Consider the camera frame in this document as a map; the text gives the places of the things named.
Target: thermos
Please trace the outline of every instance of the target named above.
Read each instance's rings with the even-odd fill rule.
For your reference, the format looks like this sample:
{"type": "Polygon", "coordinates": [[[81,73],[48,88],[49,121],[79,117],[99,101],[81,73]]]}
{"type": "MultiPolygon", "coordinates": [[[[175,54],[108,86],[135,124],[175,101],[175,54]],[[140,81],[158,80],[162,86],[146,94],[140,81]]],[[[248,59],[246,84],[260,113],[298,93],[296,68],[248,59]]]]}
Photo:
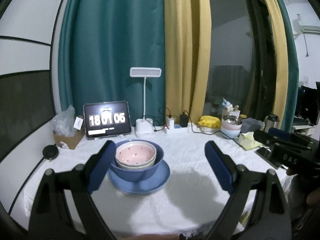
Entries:
{"type": "Polygon", "coordinates": [[[279,120],[279,117],[277,115],[270,114],[265,118],[265,120],[264,120],[264,128],[261,129],[261,130],[263,130],[264,132],[267,133],[271,127],[278,128],[279,122],[280,122],[280,120],[279,120]]]}

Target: yellow curtain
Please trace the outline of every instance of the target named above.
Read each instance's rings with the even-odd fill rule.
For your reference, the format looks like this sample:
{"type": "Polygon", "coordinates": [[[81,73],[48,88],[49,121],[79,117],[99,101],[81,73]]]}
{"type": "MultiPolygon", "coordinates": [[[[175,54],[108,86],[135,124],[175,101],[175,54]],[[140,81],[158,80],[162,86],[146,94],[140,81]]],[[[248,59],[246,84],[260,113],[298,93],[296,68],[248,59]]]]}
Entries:
{"type": "Polygon", "coordinates": [[[209,0],[164,0],[166,106],[198,122],[203,111],[210,61],[209,0]]]}
{"type": "Polygon", "coordinates": [[[281,127],[288,90],[287,40],[285,36],[283,18],[277,0],[265,0],[265,2],[271,19],[276,53],[277,78],[273,113],[279,116],[279,127],[281,127]]]}

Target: screw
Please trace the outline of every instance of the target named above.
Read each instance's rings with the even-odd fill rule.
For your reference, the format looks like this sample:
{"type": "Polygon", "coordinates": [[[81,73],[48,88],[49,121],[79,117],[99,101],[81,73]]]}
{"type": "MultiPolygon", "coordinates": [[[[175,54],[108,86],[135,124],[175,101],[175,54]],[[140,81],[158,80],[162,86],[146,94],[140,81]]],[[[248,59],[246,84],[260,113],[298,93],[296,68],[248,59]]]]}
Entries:
{"type": "Polygon", "coordinates": [[[82,171],[83,169],[84,169],[84,165],[82,163],[76,166],[76,171],[82,171]]]}
{"type": "Polygon", "coordinates": [[[47,175],[47,176],[50,176],[53,172],[53,169],[47,169],[44,174],[47,175]]]}
{"type": "Polygon", "coordinates": [[[238,164],[237,165],[237,169],[238,169],[238,171],[244,171],[245,170],[245,166],[242,165],[242,164],[238,164]]]}
{"type": "Polygon", "coordinates": [[[268,172],[271,174],[271,175],[275,175],[276,172],[273,170],[273,169],[269,169],[268,172]]]}

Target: white desk lamp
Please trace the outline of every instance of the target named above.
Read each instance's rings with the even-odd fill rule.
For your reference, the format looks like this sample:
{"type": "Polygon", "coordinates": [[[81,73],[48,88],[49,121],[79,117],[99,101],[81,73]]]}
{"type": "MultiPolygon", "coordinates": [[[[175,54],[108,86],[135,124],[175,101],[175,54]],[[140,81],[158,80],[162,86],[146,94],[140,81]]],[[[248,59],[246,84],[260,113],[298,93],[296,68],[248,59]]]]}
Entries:
{"type": "Polygon", "coordinates": [[[138,138],[145,138],[154,135],[153,120],[145,118],[146,116],[146,79],[158,78],[161,76],[161,69],[154,67],[132,67],[130,68],[130,77],[144,79],[143,82],[143,117],[136,120],[136,135],[138,138]]]}

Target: curtain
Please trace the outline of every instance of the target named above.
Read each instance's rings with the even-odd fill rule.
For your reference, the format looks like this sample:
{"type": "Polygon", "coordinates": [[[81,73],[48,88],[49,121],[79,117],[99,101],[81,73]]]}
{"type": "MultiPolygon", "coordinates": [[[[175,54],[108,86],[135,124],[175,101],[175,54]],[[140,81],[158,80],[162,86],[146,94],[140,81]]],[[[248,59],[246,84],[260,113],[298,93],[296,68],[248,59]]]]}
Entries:
{"type": "Polygon", "coordinates": [[[197,122],[203,111],[211,47],[209,0],[164,0],[165,98],[173,116],[197,122]]]}
{"type": "Polygon", "coordinates": [[[283,0],[277,1],[279,3],[284,21],[285,35],[288,46],[288,92],[281,129],[286,132],[291,132],[298,97],[299,64],[288,11],[283,0]]]}
{"type": "Polygon", "coordinates": [[[58,58],[62,110],[73,103],[126,100],[132,124],[143,115],[143,78],[131,67],[159,67],[160,78],[147,79],[146,115],[164,115],[163,0],[69,0],[58,58]]]}
{"type": "Polygon", "coordinates": [[[288,53],[284,22],[277,0],[265,0],[272,25],[273,40],[276,54],[276,94],[273,113],[280,119],[282,125],[288,89],[288,53]]]}

